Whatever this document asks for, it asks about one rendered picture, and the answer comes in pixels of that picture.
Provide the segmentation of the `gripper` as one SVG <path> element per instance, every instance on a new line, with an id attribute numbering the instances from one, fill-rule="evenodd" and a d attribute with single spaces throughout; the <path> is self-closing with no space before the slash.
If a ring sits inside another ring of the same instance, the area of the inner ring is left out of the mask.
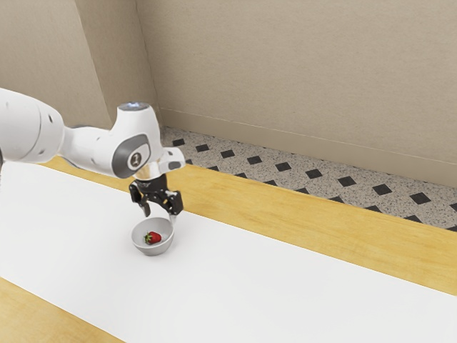
<path id="1" fill-rule="evenodd" d="M 129 192 L 132 202 L 139 205 L 145 217 L 151 214 L 148 201 L 163 204 L 172 224 L 176 223 L 177 216 L 184 210 L 181 192 L 169 191 L 165 174 L 149 180 L 135 179 L 129 185 Z"/>

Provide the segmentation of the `white bowl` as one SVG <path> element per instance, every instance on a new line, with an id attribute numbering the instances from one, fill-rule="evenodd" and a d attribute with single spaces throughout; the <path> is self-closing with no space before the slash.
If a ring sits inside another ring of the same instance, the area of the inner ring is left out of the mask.
<path id="1" fill-rule="evenodd" d="M 147 232 L 157 232 L 162 236 L 159 243 L 148 245 L 144 241 Z M 131 239 L 134 246 L 146 256 L 163 254 L 174 239 L 174 227 L 170 220 L 160 217 L 146 218 L 139 222 L 131 232 Z"/>

